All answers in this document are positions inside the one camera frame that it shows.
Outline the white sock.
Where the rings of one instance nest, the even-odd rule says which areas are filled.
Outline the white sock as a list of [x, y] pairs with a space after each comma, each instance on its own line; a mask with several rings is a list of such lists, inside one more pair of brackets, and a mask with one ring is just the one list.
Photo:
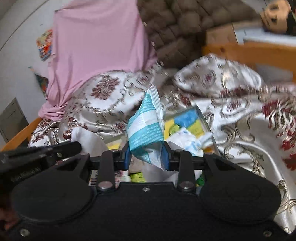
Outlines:
[[99, 135], [78, 126], [72, 129], [71, 141], [79, 142], [82, 147], [82, 152], [88, 153], [90, 157], [101, 156], [103, 152], [108, 150]]

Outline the teal white wipes packet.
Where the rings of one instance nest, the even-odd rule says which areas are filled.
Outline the teal white wipes packet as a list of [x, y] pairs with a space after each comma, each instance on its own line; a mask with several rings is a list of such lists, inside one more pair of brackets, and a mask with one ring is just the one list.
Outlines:
[[139, 109], [128, 121], [126, 132], [133, 156], [162, 168], [164, 111], [155, 85], [145, 93]]

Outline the white quilted baby cloth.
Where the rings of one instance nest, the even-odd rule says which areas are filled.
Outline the white quilted baby cloth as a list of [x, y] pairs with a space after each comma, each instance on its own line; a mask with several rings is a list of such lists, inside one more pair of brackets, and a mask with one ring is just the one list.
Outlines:
[[169, 136], [166, 142], [172, 150], [184, 150], [190, 152], [192, 156], [203, 157], [204, 149], [213, 144], [212, 137], [212, 132], [206, 132], [197, 138], [186, 128], [181, 128]]

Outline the grey tray with painting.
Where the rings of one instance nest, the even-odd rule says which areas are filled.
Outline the grey tray with painting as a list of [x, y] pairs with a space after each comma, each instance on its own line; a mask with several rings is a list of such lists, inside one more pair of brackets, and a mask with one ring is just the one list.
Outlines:
[[[186, 128], [197, 138], [206, 132], [212, 132], [207, 123], [207, 120], [210, 119], [209, 116], [205, 117], [197, 106], [186, 109], [166, 119], [164, 139], [166, 141], [169, 136], [176, 133], [181, 128]], [[219, 153], [214, 137], [212, 137], [212, 141], [213, 144], [204, 149], [204, 154], [207, 152]], [[115, 172], [115, 182], [116, 186], [118, 186], [120, 182], [173, 182], [177, 184], [177, 174], [177, 171], [163, 171], [158, 167], [132, 157], [130, 167], [127, 171]]]

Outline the floral satin pillow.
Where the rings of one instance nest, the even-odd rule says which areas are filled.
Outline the floral satin pillow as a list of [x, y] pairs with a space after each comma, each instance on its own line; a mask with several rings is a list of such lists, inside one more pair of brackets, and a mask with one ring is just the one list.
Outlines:
[[60, 122], [59, 138], [69, 140], [75, 127], [91, 131], [105, 142], [124, 134], [147, 90], [152, 85], [161, 86], [165, 78], [162, 70], [113, 70], [93, 76], [69, 100]]

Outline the floral satin bedspread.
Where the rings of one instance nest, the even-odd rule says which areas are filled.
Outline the floral satin bedspread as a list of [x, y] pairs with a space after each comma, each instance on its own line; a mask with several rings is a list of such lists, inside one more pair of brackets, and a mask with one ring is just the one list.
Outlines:
[[[212, 54], [180, 71], [158, 64], [150, 70], [162, 70], [166, 75], [158, 87], [165, 114], [197, 106], [205, 117], [211, 118], [207, 123], [220, 153], [278, 187], [281, 204], [275, 221], [287, 233], [293, 232], [295, 87], [267, 86], [249, 67]], [[41, 120], [29, 145], [48, 146], [67, 141], [58, 135], [62, 118]]]

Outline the pink cloth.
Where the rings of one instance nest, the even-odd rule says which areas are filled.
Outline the pink cloth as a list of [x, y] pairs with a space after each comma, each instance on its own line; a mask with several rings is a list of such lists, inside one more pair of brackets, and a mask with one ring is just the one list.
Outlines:
[[136, 1], [72, 1], [54, 15], [47, 100], [38, 115], [58, 121], [92, 76], [147, 70], [156, 60]]

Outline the brown quilted jacket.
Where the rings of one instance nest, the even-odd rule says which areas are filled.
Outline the brown quilted jacket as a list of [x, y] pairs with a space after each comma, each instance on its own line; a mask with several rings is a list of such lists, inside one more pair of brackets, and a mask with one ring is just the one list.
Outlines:
[[259, 18], [242, 1], [137, 1], [137, 8], [165, 68], [180, 69], [200, 58], [208, 29]]

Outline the cardboard box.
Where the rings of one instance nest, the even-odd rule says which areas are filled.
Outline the cardboard box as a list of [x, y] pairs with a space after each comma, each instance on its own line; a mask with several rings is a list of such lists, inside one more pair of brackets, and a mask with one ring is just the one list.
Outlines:
[[233, 24], [227, 24], [206, 31], [206, 44], [238, 43]]

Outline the colourful wall picture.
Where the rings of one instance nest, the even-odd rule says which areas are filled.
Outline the colourful wall picture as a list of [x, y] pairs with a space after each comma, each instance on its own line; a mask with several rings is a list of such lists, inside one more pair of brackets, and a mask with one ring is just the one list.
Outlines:
[[52, 52], [52, 40], [53, 31], [52, 29], [46, 30], [38, 39], [36, 40], [37, 48], [39, 50], [39, 56], [42, 61], [47, 60]]

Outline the wooden bed frame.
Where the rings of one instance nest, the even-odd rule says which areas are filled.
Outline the wooden bed frame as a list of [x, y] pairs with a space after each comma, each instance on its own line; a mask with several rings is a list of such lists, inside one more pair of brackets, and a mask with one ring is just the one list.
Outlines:
[[295, 83], [295, 46], [248, 41], [243, 45], [211, 44], [202, 48], [203, 55], [210, 53], [246, 64], [252, 69], [256, 64], [263, 64], [290, 71]]

